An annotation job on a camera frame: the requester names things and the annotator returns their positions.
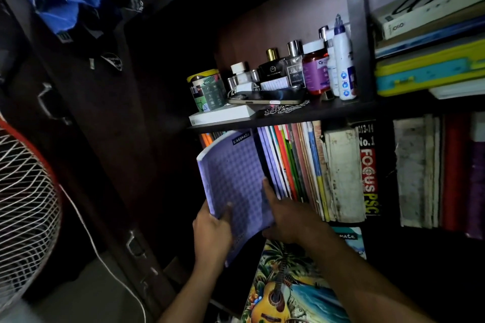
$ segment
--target floor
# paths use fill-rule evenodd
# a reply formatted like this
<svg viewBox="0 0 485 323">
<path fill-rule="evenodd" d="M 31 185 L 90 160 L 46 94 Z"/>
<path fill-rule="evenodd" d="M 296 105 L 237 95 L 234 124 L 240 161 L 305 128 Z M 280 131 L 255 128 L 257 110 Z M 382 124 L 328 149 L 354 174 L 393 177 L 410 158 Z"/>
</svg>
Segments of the floor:
<svg viewBox="0 0 485 323">
<path fill-rule="evenodd" d="M 123 276 L 108 253 L 102 255 L 118 276 Z M 78 279 L 64 283 L 32 307 L 15 305 L 0 323 L 142 323 L 137 301 L 104 269 L 99 260 L 86 266 Z"/>
</svg>

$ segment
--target white cable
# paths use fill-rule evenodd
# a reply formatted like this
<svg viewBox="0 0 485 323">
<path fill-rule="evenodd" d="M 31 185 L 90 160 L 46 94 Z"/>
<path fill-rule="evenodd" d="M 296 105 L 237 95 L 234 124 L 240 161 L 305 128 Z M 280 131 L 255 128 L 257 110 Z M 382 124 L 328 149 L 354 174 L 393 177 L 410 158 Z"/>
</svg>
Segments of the white cable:
<svg viewBox="0 0 485 323">
<path fill-rule="evenodd" d="M 138 298 L 138 296 L 136 296 L 133 291 L 131 291 L 131 289 L 123 282 L 121 281 L 118 277 L 116 277 L 114 275 L 113 272 L 111 272 L 110 268 L 106 265 L 106 263 L 103 261 L 103 259 L 101 259 L 100 257 L 100 254 L 98 253 L 98 250 L 96 249 L 96 245 L 94 245 L 94 240 L 91 236 L 91 234 L 89 233 L 89 230 L 86 226 L 86 224 L 84 223 L 84 220 L 82 219 L 82 216 L 81 214 L 79 213 L 79 210 L 78 208 L 76 207 L 76 205 L 74 204 L 74 202 L 72 201 L 71 197 L 67 194 L 67 192 L 64 190 L 63 186 L 62 185 L 59 185 L 60 189 L 64 192 L 65 196 L 69 199 L 69 201 L 71 202 L 72 206 L 74 207 L 74 210 L 76 211 L 76 213 L 78 214 L 78 217 L 79 217 L 79 220 L 81 221 L 82 225 L 84 226 L 84 229 L 86 230 L 88 236 L 89 236 L 89 240 L 91 241 L 91 245 L 93 246 L 93 249 L 94 249 L 94 252 L 96 253 L 96 256 L 97 258 L 100 260 L 100 262 L 103 264 L 103 266 L 107 269 L 107 271 L 109 272 L 109 274 L 116 280 L 119 282 L 119 284 L 121 286 L 123 286 L 130 294 L 131 296 L 133 296 L 136 301 L 138 302 L 138 304 L 140 304 L 140 306 L 142 307 L 142 311 L 143 311 L 143 320 L 144 320 L 144 323 L 147 323 L 147 314 L 145 313 L 145 307 L 143 306 L 142 302 L 140 301 L 140 299 Z"/>
</svg>

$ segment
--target black perfume bottle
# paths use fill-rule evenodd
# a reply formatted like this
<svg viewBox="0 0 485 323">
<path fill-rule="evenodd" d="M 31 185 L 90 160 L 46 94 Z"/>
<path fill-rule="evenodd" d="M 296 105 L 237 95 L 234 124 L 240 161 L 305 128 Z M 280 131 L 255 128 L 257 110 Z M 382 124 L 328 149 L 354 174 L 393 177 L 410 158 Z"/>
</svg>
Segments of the black perfume bottle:
<svg viewBox="0 0 485 323">
<path fill-rule="evenodd" d="M 258 68 L 259 79 L 267 82 L 276 78 L 286 77 L 285 59 L 280 59 L 277 48 L 266 50 L 268 62 L 261 64 Z"/>
</svg>

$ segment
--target guitar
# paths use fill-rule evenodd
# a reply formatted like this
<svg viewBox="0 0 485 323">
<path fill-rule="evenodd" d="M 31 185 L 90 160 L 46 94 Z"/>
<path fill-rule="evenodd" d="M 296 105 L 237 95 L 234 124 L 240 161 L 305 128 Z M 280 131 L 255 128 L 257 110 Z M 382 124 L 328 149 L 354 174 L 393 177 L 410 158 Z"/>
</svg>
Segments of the guitar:
<svg viewBox="0 0 485 323">
<path fill-rule="evenodd" d="M 252 323 L 285 323 L 291 318 L 288 308 L 290 289 L 283 284 L 286 263 L 279 266 L 275 282 L 269 282 L 264 287 L 263 298 L 254 306 L 251 312 Z"/>
</svg>

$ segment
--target fan grille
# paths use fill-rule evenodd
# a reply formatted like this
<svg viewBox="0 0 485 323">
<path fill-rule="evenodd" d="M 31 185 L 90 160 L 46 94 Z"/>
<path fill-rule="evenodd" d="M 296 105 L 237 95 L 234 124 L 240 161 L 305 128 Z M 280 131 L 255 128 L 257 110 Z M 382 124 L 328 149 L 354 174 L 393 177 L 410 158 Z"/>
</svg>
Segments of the fan grille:
<svg viewBox="0 0 485 323">
<path fill-rule="evenodd" d="M 54 248 L 61 207 L 32 151 L 0 128 L 0 312 L 20 299 Z"/>
</svg>

